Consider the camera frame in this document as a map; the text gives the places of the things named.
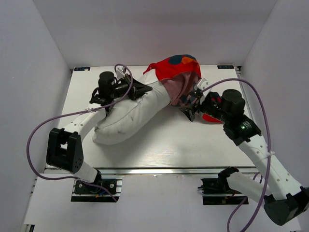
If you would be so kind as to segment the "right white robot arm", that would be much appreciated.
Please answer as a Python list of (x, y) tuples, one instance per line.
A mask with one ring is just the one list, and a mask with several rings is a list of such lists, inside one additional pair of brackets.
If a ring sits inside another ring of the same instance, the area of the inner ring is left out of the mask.
[(228, 167), (213, 181), (203, 180), (204, 194), (240, 192), (252, 200), (263, 200), (264, 210), (277, 225), (282, 226), (309, 208), (309, 189), (303, 187), (283, 167), (268, 145), (258, 126), (245, 115), (245, 100), (239, 91), (194, 91), (197, 99), (189, 108), (181, 109), (191, 120), (194, 113), (209, 115), (223, 123), (226, 136), (244, 152), (264, 177), (266, 186), (246, 177), (239, 169)]

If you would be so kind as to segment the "red pink patterned pillowcase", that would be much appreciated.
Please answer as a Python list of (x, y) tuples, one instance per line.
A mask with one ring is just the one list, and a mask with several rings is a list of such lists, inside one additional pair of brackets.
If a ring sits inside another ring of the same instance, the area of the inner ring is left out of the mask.
[(174, 55), (157, 63), (151, 63), (143, 74), (155, 71), (158, 80), (170, 96), (169, 105), (180, 108), (194, 95), (194, 86), (202, 78), (200, 65), (190, 55)]

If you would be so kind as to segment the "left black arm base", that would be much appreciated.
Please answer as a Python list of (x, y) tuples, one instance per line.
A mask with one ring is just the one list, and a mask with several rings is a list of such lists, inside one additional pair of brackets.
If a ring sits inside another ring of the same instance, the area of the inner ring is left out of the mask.
[(74, 182), (71, 202), (78, 203), (116, 203), (122, 190), (122, 179), (103, 177), (102, 188), (94, 188), (80, 180)]

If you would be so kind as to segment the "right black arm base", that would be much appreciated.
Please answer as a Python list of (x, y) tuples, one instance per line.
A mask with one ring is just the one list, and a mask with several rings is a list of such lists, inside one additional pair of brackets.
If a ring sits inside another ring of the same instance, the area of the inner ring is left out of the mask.
[(249, 204), (246, 196), (241, 192), (231, 189), (227, 178), (239, 170), (235, 167), (228, 167), (218, 173), (217, 178), (202, 178), (201, 186), (197, 190), (202, 194), (204, 205), (238, 205)]

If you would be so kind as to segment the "white pillow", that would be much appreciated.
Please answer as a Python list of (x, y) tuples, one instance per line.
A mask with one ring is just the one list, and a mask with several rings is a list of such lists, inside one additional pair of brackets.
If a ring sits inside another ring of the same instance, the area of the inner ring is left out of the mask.
[(94, 143), (114, 145), (129, 139), (169, 105), (170, 96), (155, 71), (148, 71), (138, 81), (152, 90), (137, 100), (125, 99), (117, 103), (109, 115), (96, 125)]

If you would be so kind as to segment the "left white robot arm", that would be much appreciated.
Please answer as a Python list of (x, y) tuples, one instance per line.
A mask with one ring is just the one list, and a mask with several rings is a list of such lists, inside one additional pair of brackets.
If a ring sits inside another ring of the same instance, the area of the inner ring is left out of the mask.
[(84, 161), (83, 139), (111, 112), (116, 99), (129, 97), (131, 100), (136, 100), (151, 90), (152, 87), (135, 80), (125, 71), (119, 74), (102, 72), (86, 112), (79, 114), (65, 127), (53, 128), (50, 131), (47, 164), (73, 174), (80, 181), (85, 181), (85, 187), (91, 193), (100, 192), (101, 173)]

